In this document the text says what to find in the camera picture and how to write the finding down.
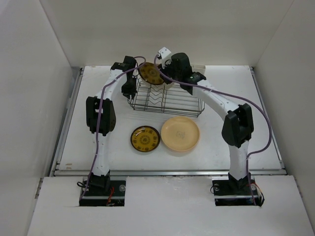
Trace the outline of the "black wire dish rack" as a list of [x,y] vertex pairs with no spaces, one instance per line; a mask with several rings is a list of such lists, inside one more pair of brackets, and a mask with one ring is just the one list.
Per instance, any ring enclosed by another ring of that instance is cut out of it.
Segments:
[[167,88],[166,84],[151,85],[138,77],[136,90],[135,97],[127,100],[134,110],[197,118],[205,109],[203,101],[178,84]]

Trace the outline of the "brown yellow patterned plate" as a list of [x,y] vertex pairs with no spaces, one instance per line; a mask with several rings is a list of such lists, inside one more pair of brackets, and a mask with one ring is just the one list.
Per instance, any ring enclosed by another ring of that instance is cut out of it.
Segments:
[[139,152],[151,152],[155,150],[159,146],[160,141],[160,133],[148,125],[137,127],[130,136],[132,147]]

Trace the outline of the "cream plate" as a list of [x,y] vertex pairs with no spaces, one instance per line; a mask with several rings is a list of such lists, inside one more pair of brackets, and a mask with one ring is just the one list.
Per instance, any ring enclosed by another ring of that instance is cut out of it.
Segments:
[[156,76],[156,77],[150,77],[149,80],[147,78],[145,78],[145,76],[140,75],[141,81],[142,83],[146,86],[146,87],[150,87],[150,86],[154,86],[154,87],[158,87],[158,86],[162,86],[164,89],[169,90],[174,86],[174,83],[171,82],[169,84],[167,84],[164,81],[164,78],[161,77],[160,75]]

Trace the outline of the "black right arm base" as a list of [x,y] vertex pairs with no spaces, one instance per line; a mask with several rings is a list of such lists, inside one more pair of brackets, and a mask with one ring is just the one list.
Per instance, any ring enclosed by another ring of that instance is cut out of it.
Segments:
[[210,191],[214,194],[215,205],[222,206],[258,206],[264,204],[265,198],[251,177],[235,180],[233,177],[214,177]]

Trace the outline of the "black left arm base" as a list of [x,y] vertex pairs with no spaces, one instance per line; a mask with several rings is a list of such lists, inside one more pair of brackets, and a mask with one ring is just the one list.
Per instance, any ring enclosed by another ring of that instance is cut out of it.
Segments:
[[78,181],[81,188],[81,207],[123,207],[125,205],[126,179],[112,179],[109,176],[92,176],[88,188],[87,180]]

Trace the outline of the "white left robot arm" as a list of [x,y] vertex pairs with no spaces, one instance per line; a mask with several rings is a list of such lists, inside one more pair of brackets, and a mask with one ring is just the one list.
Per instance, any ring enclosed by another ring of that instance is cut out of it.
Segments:
[[90,132],[95,135],[96,151],[87,180],[87,189],[105,195],[110,190],[109,139],[116,125],[113,100],[121,93],[133,99],[137,93],[137,70],[135,57],[126,56],[123,62],[116,62],[110,68],[110,76],[104,87],[95,96],[86,100],[86,121]]

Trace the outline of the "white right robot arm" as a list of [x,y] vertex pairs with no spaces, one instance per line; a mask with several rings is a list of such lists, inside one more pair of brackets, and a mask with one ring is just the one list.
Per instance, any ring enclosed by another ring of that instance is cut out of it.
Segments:
[[251,175],[248,168],[248,146],[253,132],[252,109],[245,103],[238,105],[215,91],[215,88],[200,72],[192,70],[185,53],[171,53],[168,49],[159,52],[161,75],[167,83],[179,83],[181,88],[202,100],[223,120],[221,135],[228,144],[230,168],[228,180],[220,187],[228,195],[249,195]]

